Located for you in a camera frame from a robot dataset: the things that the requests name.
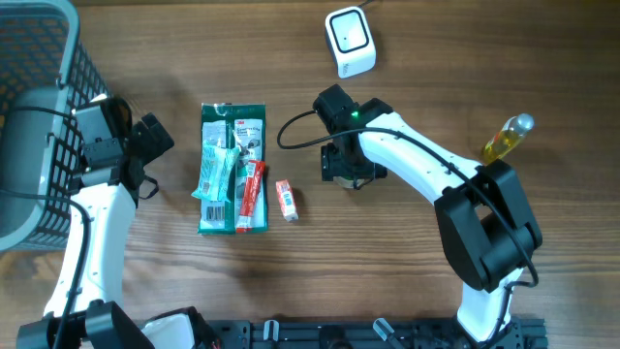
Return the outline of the orange small carton box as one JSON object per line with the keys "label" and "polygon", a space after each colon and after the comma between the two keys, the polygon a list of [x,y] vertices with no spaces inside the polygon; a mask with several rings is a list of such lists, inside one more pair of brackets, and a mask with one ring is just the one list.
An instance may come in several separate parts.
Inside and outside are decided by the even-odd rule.
{"label": "orange small carton box", "polygon": [[281,212],[286,221],[292,222],[298,219],[293,189],[286,180],[275,182]]}

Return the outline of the red stick sachet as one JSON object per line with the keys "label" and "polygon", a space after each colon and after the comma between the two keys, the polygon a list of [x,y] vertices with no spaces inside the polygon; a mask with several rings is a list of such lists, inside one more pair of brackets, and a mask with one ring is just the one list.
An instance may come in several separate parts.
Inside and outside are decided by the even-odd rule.
{"label": "red stick sachet", "polygon": [[252,230],[252,217],[261,191],[265,161],[249,160],[246,166],[246,181],[238,220],[235,225],[237,233]]}

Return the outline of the green 3M product package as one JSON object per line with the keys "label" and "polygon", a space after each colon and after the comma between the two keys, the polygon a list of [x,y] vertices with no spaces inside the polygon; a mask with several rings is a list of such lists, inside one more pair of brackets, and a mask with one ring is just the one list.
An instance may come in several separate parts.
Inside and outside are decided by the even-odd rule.
{"label": "green 3M product package", "polygon": [[[239,156],[232,168],[228,201],[201,202],[200,235],[235,235],[246,181],[249,160],[265,159],[265,105],[264,104],[203,104],[201,106],[201,146],[204,141],[223,148],[239,148]],[[267,229],[265,178],[252,217],[252,230],[261,233]]]}

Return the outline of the small yellow oil bottle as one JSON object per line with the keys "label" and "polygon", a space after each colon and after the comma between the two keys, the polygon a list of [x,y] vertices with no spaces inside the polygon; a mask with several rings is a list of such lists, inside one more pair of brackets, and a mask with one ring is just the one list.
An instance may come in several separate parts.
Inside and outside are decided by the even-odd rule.
{"label": "small yellow oil bottle", "polygon": [[485,164],[502,159],[525,139],[535,126],[534,117],[522,113],[511,117],[503,128],[482,148],[481,159]]}

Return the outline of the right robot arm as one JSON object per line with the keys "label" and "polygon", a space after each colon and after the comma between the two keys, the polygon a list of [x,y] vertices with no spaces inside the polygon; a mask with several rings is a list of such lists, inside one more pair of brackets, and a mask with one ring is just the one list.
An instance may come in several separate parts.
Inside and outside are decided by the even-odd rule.
{"label": "right robot arm", "polygon": [[359,190],[394,173],[435,209],[444,254],[463,281],[456,319],[478,345],[496,343],[510,322],[512,291],[533,270],[541,229],[516,172],[496,160],[460,157],[411,128],[387,103],[359,104],[338,85],[312,105],[326,127],[324,181]]}

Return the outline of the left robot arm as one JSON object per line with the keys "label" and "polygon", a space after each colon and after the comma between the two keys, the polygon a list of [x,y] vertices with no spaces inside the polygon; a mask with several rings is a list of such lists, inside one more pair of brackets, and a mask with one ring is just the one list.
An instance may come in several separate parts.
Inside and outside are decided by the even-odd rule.
{"label": "left robot arm", "polygon": [[149,348],[122,308],[129,229],[148,179],[147,164],[174,141],[149,113],[132,120],[127,102],[100,96],[70,115],[81,132],[77,167],[67,185],[69,240],[56,287],[41,320],[19,328],[19,348]]}

